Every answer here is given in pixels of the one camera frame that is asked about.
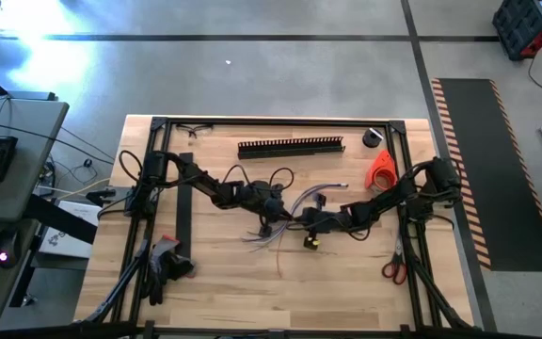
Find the red scissors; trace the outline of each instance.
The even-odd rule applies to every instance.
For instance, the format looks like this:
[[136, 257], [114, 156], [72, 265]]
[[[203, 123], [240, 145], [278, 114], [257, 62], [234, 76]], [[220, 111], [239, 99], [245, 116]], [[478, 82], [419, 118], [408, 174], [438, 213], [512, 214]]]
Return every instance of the red scissors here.
[[392, 278], [395, 284], [404, 283], [407, 278], [407, 267], [403, 258], [403, 243], [401, 242], [400, 235], [396, 237], [396, 246], [394, 247], [392, 260], [382, 267], [382, 275], [385, 278]]

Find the wooden table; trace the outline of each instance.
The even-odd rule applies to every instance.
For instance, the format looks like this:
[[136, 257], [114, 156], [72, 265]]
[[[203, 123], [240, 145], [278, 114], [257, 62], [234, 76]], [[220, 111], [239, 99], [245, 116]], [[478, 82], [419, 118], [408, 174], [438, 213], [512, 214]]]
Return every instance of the wooden table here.
[[[150, 122], [151, 116], [128, 116], [119, 150], [143, 156]], [[413, 164], [431, 159], [435, 151], [428, 121], [405, 122]], [[194, 161], [219, 179], [237, 163], [244, 165], [251, 180], [268, 180], [275, 169], [289, 167], [295, 172], [295, 182], [283, 192], [286, 206], [291, 206], [303, 190], [313, 185], [348, 183], [347, 189], [324, 192], [326, 209], [336, 211], [341, 204], [373, 196], [363, 187], [364, 174], [385, 149], [386, 142], [375, 149], [366, 148], [361, 142], [363, 133], [364, 128], [353, 127], [216, 125], [213, 131], [198, 132], [198, 138], [190, 138], [185, 131], [173, 128], [169, 150], [193, 153]], [[343, 154], [237, 159], [239, 141], [328, 136], [343, 136], [346, 146]], [[396, 142], [400, 154], [400, 144]], [[397, 156], [397, 162], [403, 164], [401, 155]], [[137, 173], [135, 164], [128, 167]], [[171, 168], [169, 179], [175, 179], [177, 173]], [[229, 179], [243, 180], [243, 177], [235, 170]], [[286, 183], [288, 179], [282, 173], [275, 182]], [[110, 185], [132, 183], [117, 162]], [[161, 194], [153, 242], [162, 234], [175, 235], [176, 196], [176, 189]], [[285, 233], [280, 248], [276, 241], [267, 249], [253, 251], [255, 247], [242, 242], [240, 237], [247, 236], [248, 231], [258, 231], [256, 215], [239, 208], [219, 210], [198, 191], [194, 191], [192, 203], [192, 258], [197, 262], [198, 275], [168, 284], [162, 305], [152, 307], [143, 299], [140, 324], [155, 320], [157, 327], [356, 331], [398, 330], [401, 324], [413, 327], [407, 284], [395, 285], [380, 274], [394, 251], [397, 235], [394, 209], [382, 216], [364, 242], [343, 233], [321, 234], [319, 250], [311, 251], [302, 246], [305, 233], [294, 231]], [[437, 213], [449, 216], [445, 211]], [[92, 313], [117, 282], [128, 228], [129, 219], [121, 214], [105, 216], [100, 222], [76, 319]], [[472, 323], [451, 225], [431, 220], [425, 236], [436, 284], [459, 315]], [[429, 324], [425, 290], [419, 280], [418, 285], [424, 321]], [[123, 319], [128, 318], [132, 292], [130, 284]]]

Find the gray floor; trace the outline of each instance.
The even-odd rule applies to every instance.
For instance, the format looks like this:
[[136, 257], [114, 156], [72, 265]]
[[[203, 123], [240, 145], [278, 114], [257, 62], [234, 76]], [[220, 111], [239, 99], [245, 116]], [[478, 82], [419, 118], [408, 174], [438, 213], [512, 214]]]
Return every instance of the gray floor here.
[[[490, 20], [499, 2], [409, 2], [420, 35], [495, 34]], [[107, 153], [116, 151], [127, 114], [428, 117], [409, 42], [35, 37], [37, 30], [41, 34], [406, 35], [398, 1], [36, 3], [47, 10], [25, 10], [22, 20], [0, 24], [30, 33], [23, 34], [23, 40], [0, 40], [0, 83], [9, 89], [55, 92], [71, 105], [64, 125]], [[422, 53], [430, 77], [496, 81], [542, 201], [542, 139], [536, 132], [542, 126], [542, 91], [527, 77], [529, 62], [509, 61], [501, 46], [492, 42], [424, 42]], [[534, 74], [542, 82], [542, 52]], [[76, 142], [64, 132], [60, 137]], [[85, 158], [63, 145], [55, 146], [54, 157], [68, 167]], [[96, 166], [100, 178], [109, 174], [108, 166]], [[67, 178], [60, 187], [81, 186]], [[542, 273], [485, 272], [484, 278], [499, 331], [542, 335]], [[30, 286], [40, 298], [38, 304], [6, 311], [0, 328], [68, 323], [81, 280], [80, 272], [40, 272]]]

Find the orange tape dispenser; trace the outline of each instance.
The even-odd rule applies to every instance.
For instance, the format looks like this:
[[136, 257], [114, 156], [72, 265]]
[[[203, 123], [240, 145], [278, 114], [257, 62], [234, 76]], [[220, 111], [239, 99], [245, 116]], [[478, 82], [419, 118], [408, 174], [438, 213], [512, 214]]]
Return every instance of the orange tape dispenser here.
[[396, 185], [394, 160], [386, 150], [380, 152], [380, 155], [375, 159], [374, 164], [365, 175], [365, 188], [369, 189], [372, 185], [382, 190], [387, 190]]

